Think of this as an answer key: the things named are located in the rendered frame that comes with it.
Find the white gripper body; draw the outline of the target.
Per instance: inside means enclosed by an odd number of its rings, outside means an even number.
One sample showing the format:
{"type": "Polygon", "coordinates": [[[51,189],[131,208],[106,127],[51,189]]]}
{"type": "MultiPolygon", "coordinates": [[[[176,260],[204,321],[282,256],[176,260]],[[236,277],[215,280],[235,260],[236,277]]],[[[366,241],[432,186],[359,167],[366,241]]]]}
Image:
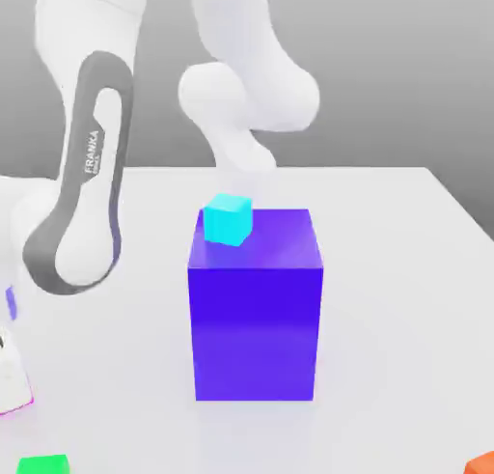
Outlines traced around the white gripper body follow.
{"type": "Polygon", "coordinates": [[[0,328],[0,412],[13,412],[34,400],[14,339],[0,328]]]}

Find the small green cube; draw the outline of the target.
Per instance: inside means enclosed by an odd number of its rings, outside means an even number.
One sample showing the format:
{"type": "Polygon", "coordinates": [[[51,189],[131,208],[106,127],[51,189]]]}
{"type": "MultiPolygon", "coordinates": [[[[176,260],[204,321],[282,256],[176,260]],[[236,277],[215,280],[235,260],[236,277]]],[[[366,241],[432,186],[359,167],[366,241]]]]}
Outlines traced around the small green cube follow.
{"type": "Polygon", "coordinates": [[[66,455],[21,458],[15,474],[70,474],[69,459],[66,455]]]}

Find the small cyan cube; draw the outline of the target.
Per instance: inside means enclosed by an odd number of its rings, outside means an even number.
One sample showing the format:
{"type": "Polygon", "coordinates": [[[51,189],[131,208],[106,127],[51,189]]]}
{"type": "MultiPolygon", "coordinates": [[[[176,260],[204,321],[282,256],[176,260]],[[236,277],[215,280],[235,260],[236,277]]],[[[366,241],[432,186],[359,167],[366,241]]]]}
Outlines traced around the small cyan cube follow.
{"type": "Polygon", "coordinates": [[[252,199],[217,194],[203,211],[206,241],[240,246],[253,230],[252,199]]]}

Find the small orange cube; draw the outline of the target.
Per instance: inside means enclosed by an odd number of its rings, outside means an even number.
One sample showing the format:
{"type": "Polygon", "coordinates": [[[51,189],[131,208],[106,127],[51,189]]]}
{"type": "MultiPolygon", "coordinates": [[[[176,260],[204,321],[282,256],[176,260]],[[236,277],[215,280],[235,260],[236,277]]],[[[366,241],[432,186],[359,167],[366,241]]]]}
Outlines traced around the small orange cube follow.
{"type": "Polygon", "coordinates": [[[469,460],[463,474],[494,474],[494,451],[469,460]]]}

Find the large purple box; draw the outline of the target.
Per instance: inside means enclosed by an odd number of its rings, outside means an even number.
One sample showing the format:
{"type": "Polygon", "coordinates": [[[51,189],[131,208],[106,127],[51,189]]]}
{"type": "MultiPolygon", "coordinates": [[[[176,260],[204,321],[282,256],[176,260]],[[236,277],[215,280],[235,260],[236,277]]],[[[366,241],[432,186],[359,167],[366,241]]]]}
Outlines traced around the large purple box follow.
{"type": "Polygon", "coordinates": [[[314,396],[323,262],[307,209],[257,209],[238,247],[197,221],[187,267],[199,401],[314,396]]]}

